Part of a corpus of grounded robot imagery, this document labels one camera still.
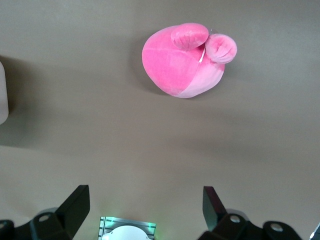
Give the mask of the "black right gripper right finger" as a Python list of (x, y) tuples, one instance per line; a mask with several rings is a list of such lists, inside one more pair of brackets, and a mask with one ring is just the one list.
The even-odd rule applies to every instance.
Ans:
[(301, 240), (288, 224), (266, 221), (254, 225), (237, 213), (228, 213), (212, 186), (203, 188), (202, 212), (208, 230), (199, 240)]

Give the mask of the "pink plush toy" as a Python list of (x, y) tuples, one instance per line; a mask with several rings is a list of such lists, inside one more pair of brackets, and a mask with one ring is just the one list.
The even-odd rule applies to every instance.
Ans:
[(215, 87), (237, 50), (231, 37), (211, 34), (199, 23), (184, 23), (150, 36), (142, 49), (142, 65), (163, 92), (186, 99)]

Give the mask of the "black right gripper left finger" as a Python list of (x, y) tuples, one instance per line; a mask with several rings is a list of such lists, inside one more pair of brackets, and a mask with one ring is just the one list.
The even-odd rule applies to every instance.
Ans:
[(89, 186), (79, 185), (58, 208), (43, 210), (23, 225), (0, 219), (0, 240), (73, 240), (89, 212)]

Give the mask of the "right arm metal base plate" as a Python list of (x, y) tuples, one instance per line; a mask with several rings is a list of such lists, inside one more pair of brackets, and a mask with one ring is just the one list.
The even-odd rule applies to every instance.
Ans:
[(97, 240), (155, 240), (156, 224), (102, 216)]

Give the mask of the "white plastic storage box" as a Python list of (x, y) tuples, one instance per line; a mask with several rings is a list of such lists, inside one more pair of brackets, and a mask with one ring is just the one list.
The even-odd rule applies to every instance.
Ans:
[(9, 103), (7, 93), (6, 73), (3, 64), (0, 62), (0, 125), (2, 125), (9, 116)]

